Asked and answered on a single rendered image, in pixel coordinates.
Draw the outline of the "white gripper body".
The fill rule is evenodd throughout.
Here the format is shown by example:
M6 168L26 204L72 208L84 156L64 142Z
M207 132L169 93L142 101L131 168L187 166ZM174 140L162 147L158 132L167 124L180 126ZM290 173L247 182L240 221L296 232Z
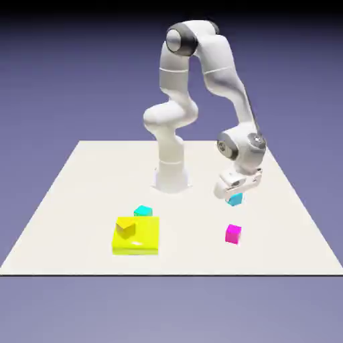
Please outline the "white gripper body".
M233 178L229 175L220 175L214 186L214 195L218 199L228 200L231 196L244 193L252 188L257 187L261 182L262 174L252 176L238 175Z

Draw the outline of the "small magenta cube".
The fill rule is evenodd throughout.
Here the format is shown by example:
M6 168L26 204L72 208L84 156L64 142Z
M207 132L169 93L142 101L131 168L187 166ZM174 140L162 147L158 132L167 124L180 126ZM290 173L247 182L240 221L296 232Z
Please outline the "small magenta cube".
M241 237L240 226L229 224L225 232L225 241L237 245Z

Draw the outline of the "small yellow cube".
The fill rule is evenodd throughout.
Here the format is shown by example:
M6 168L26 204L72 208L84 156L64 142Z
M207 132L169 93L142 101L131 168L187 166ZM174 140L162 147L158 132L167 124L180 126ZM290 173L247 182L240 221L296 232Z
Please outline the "small yellow cube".
M122 216L118 217L116 221L116 232L117 234L123 238L128 239L131 236L135 235L136 225L135 219L130 216Z

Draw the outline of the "large yellow box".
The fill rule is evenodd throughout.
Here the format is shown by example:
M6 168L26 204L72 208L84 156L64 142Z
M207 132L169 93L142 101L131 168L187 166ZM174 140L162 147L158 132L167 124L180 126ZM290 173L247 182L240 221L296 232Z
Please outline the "large yellow box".
M115 231L112 239L114 255L157 255L159 251L159 217L131 216L135 219L135 235L121 238Z

